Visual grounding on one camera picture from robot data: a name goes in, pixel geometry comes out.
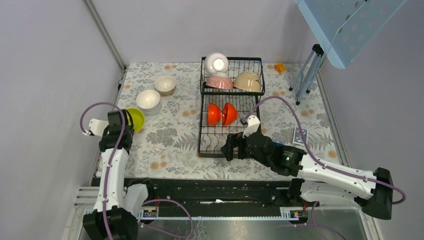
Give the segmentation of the cream floral bowl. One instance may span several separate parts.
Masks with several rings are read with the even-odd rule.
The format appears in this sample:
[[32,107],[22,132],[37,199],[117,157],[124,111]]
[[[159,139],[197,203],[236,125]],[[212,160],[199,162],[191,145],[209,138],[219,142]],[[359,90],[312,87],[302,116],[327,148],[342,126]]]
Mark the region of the cream floral bowl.
[[177,80],[172,75],[162,75],[158,77],[154,83],[156,90],[162,95],[171,95],[174,93]]

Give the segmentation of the orange bowl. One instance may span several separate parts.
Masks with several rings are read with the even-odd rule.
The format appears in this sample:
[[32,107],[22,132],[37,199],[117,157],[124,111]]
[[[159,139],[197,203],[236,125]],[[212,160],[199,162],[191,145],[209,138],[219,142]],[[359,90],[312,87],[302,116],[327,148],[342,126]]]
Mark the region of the orange bowl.
[[208,125],[216,125],[220,122],[222,117],[221,109],[214,103],[210,102],[208,104],[207,111],[207,123]]
[[226,102],[222,111],[222,125],[228,126],[238,118],[238,111],[229,102]]

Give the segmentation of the white ribbed bowl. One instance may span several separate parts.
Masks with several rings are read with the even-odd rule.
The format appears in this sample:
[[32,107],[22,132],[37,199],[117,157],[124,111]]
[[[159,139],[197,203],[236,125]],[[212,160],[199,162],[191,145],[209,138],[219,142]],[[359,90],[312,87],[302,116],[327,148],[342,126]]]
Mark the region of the white ribbed bowl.
[[159,102],[162,102],[161,95],[153,89],[142,91],[136,98],[136,105],[141,108],[152,108]]
[[140,106],[137,106],[137,108],[138,108],[139,110],[141,110],[141,112],[142,112],[144,115],[151,116],[151,115],[158,114],[158,113],[161,111],[161,108],[162,108],[162,102],[159,102],[158,104],[156,104],[155,106],[153,106],[153,107],[151,107],[151,108],[142,108],[142,107],[140,107]]

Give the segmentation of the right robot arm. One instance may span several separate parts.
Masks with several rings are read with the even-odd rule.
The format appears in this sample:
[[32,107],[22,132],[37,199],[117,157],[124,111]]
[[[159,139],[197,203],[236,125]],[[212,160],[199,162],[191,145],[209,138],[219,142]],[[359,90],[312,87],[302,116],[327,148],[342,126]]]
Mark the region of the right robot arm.
[[307,202],[349,201],[363,213],[381,220],[392,218],[393,183],[389,170],[379,167],[374,171],[350,168],[323,160],[317,163],[305,150],[274,142],[270,137],[255,132],[229,134],[221,147],[227,161],[234,158],[254,159],[281,176],[303,181],[323,182],[324,189],[307,188],[304,184],[287,191],[287,201],[293,206]]

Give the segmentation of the lime green bowl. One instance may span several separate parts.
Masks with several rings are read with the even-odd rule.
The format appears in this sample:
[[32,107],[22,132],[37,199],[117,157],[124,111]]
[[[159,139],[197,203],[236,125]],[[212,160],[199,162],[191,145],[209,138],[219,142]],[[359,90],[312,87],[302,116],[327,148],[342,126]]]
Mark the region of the lime green bowl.
[[145,123],[145,116],[138,108],[126,108],[128,124],[133,125],[134,131],[139,132]]

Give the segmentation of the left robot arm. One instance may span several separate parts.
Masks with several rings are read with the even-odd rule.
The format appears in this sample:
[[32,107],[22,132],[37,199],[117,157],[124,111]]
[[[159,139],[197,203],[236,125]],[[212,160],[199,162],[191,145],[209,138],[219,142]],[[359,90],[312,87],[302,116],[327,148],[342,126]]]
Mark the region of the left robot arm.
[[135,118],[128,109],[110,111],[107,120],[91,119],[88,136],[100,136],[102,174],[92,213],[85,214],[82,225],[92,240],[135,240],[141,205],[155,200],[155,192],[145,183],[124,190],[125,168],[135,133]]

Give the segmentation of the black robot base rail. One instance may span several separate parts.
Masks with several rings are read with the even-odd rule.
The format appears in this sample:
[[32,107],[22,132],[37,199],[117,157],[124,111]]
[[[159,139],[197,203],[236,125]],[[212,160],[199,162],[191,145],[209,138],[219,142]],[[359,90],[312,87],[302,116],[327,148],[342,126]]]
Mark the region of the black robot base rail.
[[307,216],[300,180],[238,181],[125,178],[125,192],[141,184],[148,200],[134,219],[153,220],[294,220]]

